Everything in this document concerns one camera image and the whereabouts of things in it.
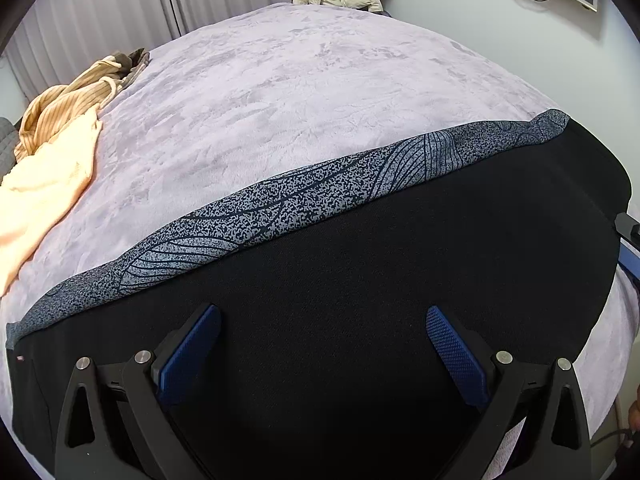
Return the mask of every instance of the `wavy line pattern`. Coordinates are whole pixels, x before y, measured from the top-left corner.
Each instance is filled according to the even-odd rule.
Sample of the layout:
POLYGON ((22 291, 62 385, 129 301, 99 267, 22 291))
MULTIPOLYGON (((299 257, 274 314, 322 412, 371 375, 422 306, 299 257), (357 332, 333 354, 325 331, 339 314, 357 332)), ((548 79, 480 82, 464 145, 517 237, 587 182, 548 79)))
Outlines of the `wavy line pattern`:
POLYGON ((122 256, 53 287, 18 323, 21 337, 88 308, 255 246, 496 153, 541 144, 569 117, 548 110, 529 122, 481 121, 288 171, 179 218, 122 256))

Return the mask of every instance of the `textured blue pad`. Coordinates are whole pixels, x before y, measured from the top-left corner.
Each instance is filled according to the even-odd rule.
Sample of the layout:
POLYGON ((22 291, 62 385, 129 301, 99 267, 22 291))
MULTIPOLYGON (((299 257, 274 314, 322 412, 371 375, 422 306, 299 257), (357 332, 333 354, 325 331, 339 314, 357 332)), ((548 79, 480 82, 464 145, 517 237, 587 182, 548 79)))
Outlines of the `textured blue pad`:
POLYGON ((219 309, 211 305, 182 340, 160 370, 157 392, 160 404, 180 404, 186 398, 194 378, 220 334, 221 322, 219 309))
POLYGON ((636 277, 636 280, 640 280, 640 258, 638 258, 625 244, 620 244, 620 256, 618 256, 618 262, 628 272, 631 272, 636 277))
POLYGON ((484 371, 437 306, 427 311, 427 335, 465 403, 484 408, 490 400, 484 371))

